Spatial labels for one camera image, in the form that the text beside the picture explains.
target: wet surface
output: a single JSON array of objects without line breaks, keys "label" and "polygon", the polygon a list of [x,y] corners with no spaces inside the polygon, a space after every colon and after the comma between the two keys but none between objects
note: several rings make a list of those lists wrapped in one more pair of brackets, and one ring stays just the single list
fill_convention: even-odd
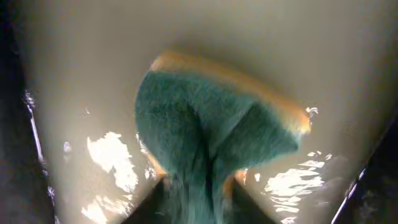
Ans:
[{"label": "wet surface", "polygon": [[303,109],[300,152],[238,179],[276,222],[330,223],[397,102],[394,1],[21,1],[11,6],[62,223],[118,223],[160,177],[135,94],[164,47],[226,62]]}]

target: green cloth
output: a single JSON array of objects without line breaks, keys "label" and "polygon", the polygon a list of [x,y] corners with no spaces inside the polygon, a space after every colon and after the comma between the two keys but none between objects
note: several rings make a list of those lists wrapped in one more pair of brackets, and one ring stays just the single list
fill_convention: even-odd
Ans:
[{"label": "green cloth", "polygon": [[149,71],[135,119],[140,139],[170,176],[172,223],[231,223],[226,178],[299,143],[269,104],[193,72]]}]

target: teal fabric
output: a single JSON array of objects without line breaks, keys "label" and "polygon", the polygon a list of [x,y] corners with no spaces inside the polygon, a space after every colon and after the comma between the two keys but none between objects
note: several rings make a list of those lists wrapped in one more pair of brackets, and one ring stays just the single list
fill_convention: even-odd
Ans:
[{"label": "teal fabric", "polygon": [[172,223],[232,223],[226,178],[298,148],[267,103],[196,73],[149,71],[135,119],[140,139],[169,173]]}]

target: shiny surface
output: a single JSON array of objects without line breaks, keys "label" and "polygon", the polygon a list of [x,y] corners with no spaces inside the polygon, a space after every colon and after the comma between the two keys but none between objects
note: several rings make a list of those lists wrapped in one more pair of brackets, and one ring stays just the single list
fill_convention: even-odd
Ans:
[{"label": "shiny surface", "polygon": [[249,169],[241,182],[277,222],[330,223],[397,102],[397,5],[21,1],[16,32],[60,219],[118,222],[156,183],[132,110],[150,63],[174,46],[318,108],[298,154]]}]

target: gray surface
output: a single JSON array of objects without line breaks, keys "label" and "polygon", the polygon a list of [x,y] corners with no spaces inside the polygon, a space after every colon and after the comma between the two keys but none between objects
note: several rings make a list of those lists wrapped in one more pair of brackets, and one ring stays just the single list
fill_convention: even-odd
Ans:
[{"label": "gray surface", "polygon": [[[134,96],[155,56],[178,46],[253,73],[303,108],[319,109],[300,152],[249,170],[244,187],[275,220],[330,223],[397,102],[397,5],[382,0],[21,1],[15,11],[17,35],[62,220],[90,223],[81,211],[96,203],[114,223],[125,217],[115,213],[117,204],[134,209],[155,184],[152,177],[146,180],[149,165],[136,140]],[[122,163],[107,173],[88,150],[88,138],[94,142],[110,131],[121,134],[132,155],[138,183],[130,193],[115,183],[115,164]],[[65,142],[72,150],[63,150]],[[120,144],[115,142],[102,162],[116,155]],[[325,163],[299,165],[308,160]],[[311,180],[315,186],[308,185]],[[276,187],[266,191],[267,185]]]}]

